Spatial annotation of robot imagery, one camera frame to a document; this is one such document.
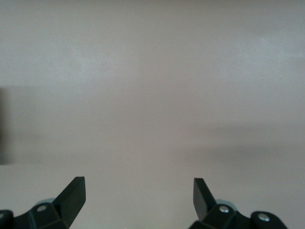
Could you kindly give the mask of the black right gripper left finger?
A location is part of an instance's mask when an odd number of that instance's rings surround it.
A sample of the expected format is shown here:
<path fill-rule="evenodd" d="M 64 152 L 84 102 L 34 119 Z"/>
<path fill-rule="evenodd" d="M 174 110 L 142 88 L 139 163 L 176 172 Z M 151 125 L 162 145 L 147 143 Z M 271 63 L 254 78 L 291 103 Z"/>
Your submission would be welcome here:
<path fill-rule="evenodd" d="M 19 216 L 0 209 L 0 229 L 70 229 L 86 201 L 85 177 L 75 177 L 56 197 Z"/>

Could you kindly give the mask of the black plastic box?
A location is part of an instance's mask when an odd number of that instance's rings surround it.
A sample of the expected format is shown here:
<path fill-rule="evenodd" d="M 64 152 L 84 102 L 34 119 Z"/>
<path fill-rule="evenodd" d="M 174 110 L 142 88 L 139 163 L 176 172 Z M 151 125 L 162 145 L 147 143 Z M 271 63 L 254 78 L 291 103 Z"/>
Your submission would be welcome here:
<path fill-rule="evenodd" d="M 0 165 L 11 163 L 9 127 L 7 91 L 5 88 L 0 87 Z"/>

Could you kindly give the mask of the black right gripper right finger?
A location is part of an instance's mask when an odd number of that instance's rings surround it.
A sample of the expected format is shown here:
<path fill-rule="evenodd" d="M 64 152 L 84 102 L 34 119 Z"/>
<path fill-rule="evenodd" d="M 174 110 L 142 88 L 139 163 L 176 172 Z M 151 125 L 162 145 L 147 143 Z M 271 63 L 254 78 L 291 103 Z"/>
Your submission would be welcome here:
<path fill-rule="evenodd" d="M 288 229 L 278 216 L 255 211 L 242 215 L 226 200 L 216 200 L 203 178 L 193 180 L 193 205 L 198 217 L 189 229 Z"/>

